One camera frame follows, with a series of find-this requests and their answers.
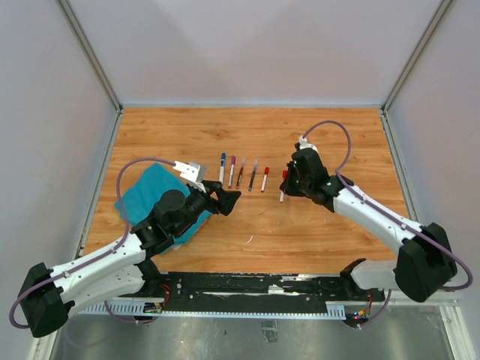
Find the pink transparent gel pen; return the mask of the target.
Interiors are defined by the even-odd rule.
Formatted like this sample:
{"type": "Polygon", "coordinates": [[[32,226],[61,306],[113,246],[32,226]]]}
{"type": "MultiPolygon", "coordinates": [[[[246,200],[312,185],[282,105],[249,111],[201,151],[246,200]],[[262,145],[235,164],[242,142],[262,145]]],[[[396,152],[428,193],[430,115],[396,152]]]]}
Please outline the pink transparent gel pen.
{"type": "Polygon", "coordinates": [[[244,168],[241,168],[241,166],[240,166],[240,170],[238,171],[238,176],[237,176],[237,180],[236,180],[236,183],[235,183],[235,189],[236,190],[238,190],[240,188],[240,184],[242,182],[243,172],[244,172],[244,168]]]}

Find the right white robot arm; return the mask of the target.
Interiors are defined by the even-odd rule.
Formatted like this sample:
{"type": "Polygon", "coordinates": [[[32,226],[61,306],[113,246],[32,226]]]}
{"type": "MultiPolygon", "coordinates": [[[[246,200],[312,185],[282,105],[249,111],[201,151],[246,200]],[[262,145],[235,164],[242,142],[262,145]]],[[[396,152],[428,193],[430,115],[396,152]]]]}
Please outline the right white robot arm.
{"type": "Polygon", "coordinates": [[[394,260],[357,259],[341,273],[340,292],[356,300],[366,290],[400,290],[415,302],[425,302],[457,273],[446,231],[402,217],[369,197],[352,181],[329,175],[315,148],[298,148],[287,164],[280,189],[290,197],[306,197],[342,215],[382,241],[394,260]]]}

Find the white whiteboard marker purple end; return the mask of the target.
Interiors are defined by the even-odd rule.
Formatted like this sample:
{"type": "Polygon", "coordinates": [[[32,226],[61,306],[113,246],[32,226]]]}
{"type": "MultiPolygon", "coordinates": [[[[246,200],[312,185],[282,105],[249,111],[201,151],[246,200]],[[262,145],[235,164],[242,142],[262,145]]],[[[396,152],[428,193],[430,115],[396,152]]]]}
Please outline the white whiteboard marker purple end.
{"type": "Polygon", "coordinates": [[[235,166],[229,168],[229,179],[228,179],[228,188],[231,189],[233,187],[233,178],[234,178],[234,173],[235,173],[235,166]]]}

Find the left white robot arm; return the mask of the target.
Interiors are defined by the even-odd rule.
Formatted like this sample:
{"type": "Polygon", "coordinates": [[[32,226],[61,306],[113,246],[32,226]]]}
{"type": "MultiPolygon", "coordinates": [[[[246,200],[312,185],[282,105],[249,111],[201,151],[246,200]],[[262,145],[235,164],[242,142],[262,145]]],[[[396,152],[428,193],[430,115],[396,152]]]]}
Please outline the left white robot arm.
{"type": "Polygon", "coordinates": [[[33,265],[17,297],[31,335],[49,335],[83,309],[116,296],[155,295],[161,279],[151,258],[171,248],[201,215],[229,215],[242,195],[218,181],[187,189],[166,191],[143,220],[100,250],[52,268],[33,265]]]}

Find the white blue deli marker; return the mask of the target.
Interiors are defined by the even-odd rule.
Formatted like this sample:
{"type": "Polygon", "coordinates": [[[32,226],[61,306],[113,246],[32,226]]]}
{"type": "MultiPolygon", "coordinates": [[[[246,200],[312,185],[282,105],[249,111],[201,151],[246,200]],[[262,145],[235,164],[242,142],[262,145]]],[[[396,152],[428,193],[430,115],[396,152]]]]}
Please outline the white blue deli marker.
{"type": "Polygon", "coordinates": [[[221,184],[224,183],[224,174],[225,174],[225,167],[221,167],[221,164],[220,164],[218,180],[221,184]]]}

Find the thin white red-end pen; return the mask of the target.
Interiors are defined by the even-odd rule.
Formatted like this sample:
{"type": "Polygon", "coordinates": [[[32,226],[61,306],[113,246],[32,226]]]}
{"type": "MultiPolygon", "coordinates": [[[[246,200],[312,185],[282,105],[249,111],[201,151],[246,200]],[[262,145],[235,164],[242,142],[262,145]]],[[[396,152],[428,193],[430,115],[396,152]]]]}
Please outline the thin white red-end pen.
{"type": "Polygon", "coordinates": [[[266,190],[266,183],[267,183],[267,180],[268,180],[268,176],[269,176],[269,174],[264,175],[264,173],[263,173],[262,185],[261,185],[261,188],[260,188],[261,193],[265,192],[265,190],[266,190]]]}

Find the blue gel pen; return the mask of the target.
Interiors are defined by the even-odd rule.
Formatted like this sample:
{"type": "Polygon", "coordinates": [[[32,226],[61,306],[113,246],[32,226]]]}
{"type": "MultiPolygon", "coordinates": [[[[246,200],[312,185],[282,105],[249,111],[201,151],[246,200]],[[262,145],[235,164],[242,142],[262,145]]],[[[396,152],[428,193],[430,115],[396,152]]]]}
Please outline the blue gel pen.
{"type": "Polygon", "coordinates": [[[249,181],[249,185],[248,185],[248,192],[251,192],[254,188],[254,181],[255,181],[255,177],[256,177],[256,174],[257,174],[257,170],[254,170],[254,165],[253,165],[253,169],[252,169],[252,172],[250,174],[250,181],[249,181]]]}

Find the blue marker cap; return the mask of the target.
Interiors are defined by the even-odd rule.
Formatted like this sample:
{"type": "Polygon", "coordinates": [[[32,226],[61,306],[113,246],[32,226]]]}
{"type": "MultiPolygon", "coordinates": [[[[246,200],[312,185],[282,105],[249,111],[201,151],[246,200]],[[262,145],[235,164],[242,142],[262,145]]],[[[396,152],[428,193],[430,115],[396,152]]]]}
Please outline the blue marker cap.
{"type": "Polygon", "coordinates": [[[227,158],[226,153],[222,153],[220,157],[220,167],[225,167],[226,158],[227,158]]]}

